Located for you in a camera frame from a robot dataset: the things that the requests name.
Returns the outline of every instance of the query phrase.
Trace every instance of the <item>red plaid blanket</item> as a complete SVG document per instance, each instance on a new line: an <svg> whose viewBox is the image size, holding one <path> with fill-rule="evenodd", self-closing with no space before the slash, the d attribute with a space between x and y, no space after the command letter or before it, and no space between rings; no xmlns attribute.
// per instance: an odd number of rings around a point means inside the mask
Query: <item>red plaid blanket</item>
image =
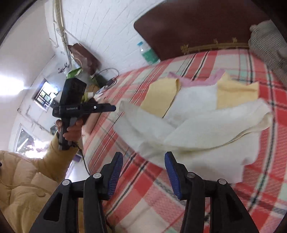
<svg viewBox="0 0 287 233"><path fill-rule="evenodd" d="M205 79L219 68L242 82L260 82L260 97L274 111L272 127L261 134L261 150L255 163L245 167L244 181L233 186L262 233L273 233L287 210L287 94L275 75L248 50L220 50L190 54L157 66L130 71L104 93L114 105L128 100L140 105L149 85L168 72ZM122 113L101 114L84 153L92 173L109 163L115 152L124 155L123 170L112 199L104 203L108 221L117 232L179 232L185 202L173 194L164 169L135 153L114 132ZM209 200L206 199L205 232L209 231Z"/></svg>

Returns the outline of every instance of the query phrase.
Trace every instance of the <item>water bottle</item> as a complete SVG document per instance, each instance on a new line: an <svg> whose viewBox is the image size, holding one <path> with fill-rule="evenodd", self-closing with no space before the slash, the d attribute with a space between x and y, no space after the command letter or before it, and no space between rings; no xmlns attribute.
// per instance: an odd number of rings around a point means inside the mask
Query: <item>water bottle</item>
<svg viewBox="0 0 287 233"><path fill-rule="evenodd" d="M146 42L141 41L137 45L139 46L141 55L144 57L144 59L149 65L160 63L160 59Z"/></svg>

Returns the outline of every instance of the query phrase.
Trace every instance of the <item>yellow object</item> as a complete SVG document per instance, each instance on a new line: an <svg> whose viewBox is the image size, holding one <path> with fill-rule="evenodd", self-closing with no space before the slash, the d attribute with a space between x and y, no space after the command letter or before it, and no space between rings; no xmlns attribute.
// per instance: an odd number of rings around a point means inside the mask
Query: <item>yellow object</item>
<svg viewBox="0 0 287 233"><path fill-rule="evenodd" d="M245 85L232 80L226 72L217 82L217 88L217 109L236 107L257 100L259 96L258 82Z"/></svg>
<svg viewBox="0 0 287 233"><path fill-rule="evenodd" d="M162 78L150 84L141 109L157 117L163 117L168 111L176 94L180 89L180 82L174 78Z"/></svg>
<svg viewBox="0 0 287 233"><path fill-rule="evenodd" d="M30 159L0 151L0 210L16 233L29 233L34 221L59 183L65 179L77 153L58 150L55 136L43 159ZM79 200L79 231L84 232L83 205Z"/></svg>

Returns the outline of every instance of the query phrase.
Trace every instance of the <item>gold ornament on headboard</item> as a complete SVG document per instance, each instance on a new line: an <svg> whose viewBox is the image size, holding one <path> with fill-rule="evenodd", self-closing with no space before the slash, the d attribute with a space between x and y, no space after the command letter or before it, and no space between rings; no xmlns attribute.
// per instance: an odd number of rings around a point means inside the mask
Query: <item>gold ornament on headboard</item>
<svg viewBox="0 0 287 233"><path fill-rule="evenodd" d="M232 42L230 43L218 43L217 38L213 39L214 44L207 44L195 47L188 47L188 44L185 44L180 47L184 55L191 52L200 52L208 50L218 50L218 49L231 49L231 48L249 48L248 43L238 43L236 37L232 37Z"/></svg>

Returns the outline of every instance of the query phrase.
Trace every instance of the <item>jacket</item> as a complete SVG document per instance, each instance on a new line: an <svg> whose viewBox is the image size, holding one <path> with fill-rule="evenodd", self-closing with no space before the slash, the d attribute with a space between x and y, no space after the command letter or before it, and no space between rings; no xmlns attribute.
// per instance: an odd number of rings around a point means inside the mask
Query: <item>jacket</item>
<svg viewBox="0 0 287 233"><path fill-rule="evenodd" d="M0 210L16 233L28 233L38 214L59 183L65 179L77 153L71 147L58 150L55 136L43 159L27 158L0 151ZM79 200L79 211L83 209ZM83 214L79 213L79 232L84 232Z"/></svg>

